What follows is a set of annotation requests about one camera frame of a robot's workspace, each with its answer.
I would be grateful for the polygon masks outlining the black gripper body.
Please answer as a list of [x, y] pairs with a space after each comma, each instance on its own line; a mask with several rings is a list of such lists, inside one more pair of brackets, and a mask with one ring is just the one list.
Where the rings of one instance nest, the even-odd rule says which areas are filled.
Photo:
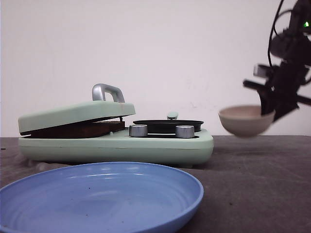
[[[273, 92], [297, 94], [302, 85], [306, 85], [310, 80], [306, 80], [309, 69], [305, 65], [295, 65], [282, 62], [279, 66], [271, 66], [273, 74], [265, 79], [265, 84], [259, 84], [251, 80], [244, 80], [243, 86], [254, 89], [259, 93], [262, 89], [272, 89]], [[297, 94], [297, 103], [311, 104], [311, 99]]]

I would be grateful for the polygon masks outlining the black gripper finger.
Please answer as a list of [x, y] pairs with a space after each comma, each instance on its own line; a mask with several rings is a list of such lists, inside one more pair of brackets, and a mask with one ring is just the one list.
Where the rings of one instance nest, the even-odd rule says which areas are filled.
[[297, 108], [299, 108], [297, 105], [297, 94], [274, 92], [274, 121], [278, 121]]
[[267, 115], [275, 111], [276, 103], [272, 89], [259, 90], [259, 98], [261, 102], [261, 115]]

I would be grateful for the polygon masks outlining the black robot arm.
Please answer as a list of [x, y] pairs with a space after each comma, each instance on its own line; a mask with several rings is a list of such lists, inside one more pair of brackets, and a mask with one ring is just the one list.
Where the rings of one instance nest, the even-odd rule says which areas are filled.
[[254, 76], [265, 78], [265, 84], [244, 80], [243, 86], [259, 94], [261, 115], [274, 114], [277, 121], [302, 103], [310, 105], [311, 99], [298, 95], [301, 86], [311, 82], [311, 2], [298, 0], [292, 9], [277, 10], [274, 22], [283, 14], [290, 13], [289, 26], [277, 33], [272, 26], [268, 43], [268, 56], [281, 59], [280, 65], [254, 67]]

